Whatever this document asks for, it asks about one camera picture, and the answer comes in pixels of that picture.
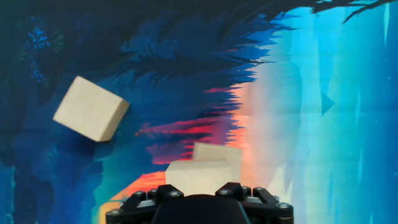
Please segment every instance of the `stacked blocks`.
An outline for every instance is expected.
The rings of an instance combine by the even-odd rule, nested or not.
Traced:
[[[166,184],[184,195],[215,192],[228,182],[239,182],[242,150],[214,144],[195,143],[192,161],[173,161],[166,170]]]

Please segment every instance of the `wooden cube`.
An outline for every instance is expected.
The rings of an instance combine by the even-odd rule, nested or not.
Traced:
[[[225,159],[232,168],[232,182],[240,182],[242,156],[242,149],[195,142],[192,159],[195,161]]]
[[[185,196],[214,195],[231,182],[231,167],[226,160],[173,161],[166,170],[166,184],[181,190]]]
[[[76,77],[53,120],[94,141],[109,141],[128,107],[110,91]]]

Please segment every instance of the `screw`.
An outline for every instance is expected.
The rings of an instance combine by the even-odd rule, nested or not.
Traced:
[[[171,197],[178,197],[178,196],[180,196],[182,193],[181,192],[179,192],[178,190],[172,190],[172,191],[170,191],[170,193],[169,193],[169,195],[171,196]]]
[[[289,203],[286,203],[286,202],[279,202],[278,204],[276,204],[276,207],[282,208],[282,209],[289,208],[290,206],[291,205],[289,205]]]
[[[108,215],[120,215],[122,214],[123,210],[121,209],[112,209],[109,212],[107,212]]]
[[[143,191],[137,191],[137,192],[135,192],[134,194],[135,195],[142,195],[142,194],[144,194],[145,192],[143,192]]]
[[[264,188],[263,187],[255,187],[254,190],[262,191],[262,190],[264,190]]]
[[[221,189],[219,191],[220,195],[228,195],[231,191],[228,189]]]

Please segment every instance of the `light wooden block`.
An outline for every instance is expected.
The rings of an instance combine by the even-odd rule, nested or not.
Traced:
[[[185,196],[214,195],[231,182],[232,171],[226,160],[173,161],[166,170],[166,184],[181,190]]]
[[[110,91],[76,77],[53,120],[94,141],[109,141],[129,105]]]
[[[232,182],[240,182],[242,156],[242,149],[195,142],[192,159],[195,161],[225,159],[232,168]]]

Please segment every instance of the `forest mural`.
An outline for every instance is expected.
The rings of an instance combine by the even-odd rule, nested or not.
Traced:
[[[196,141],[297,223],[395,223],[397,27],[395,0],[0,0],[0,223],[103,223]],[[110,142],[52,121],[77,75],[131,103]]]

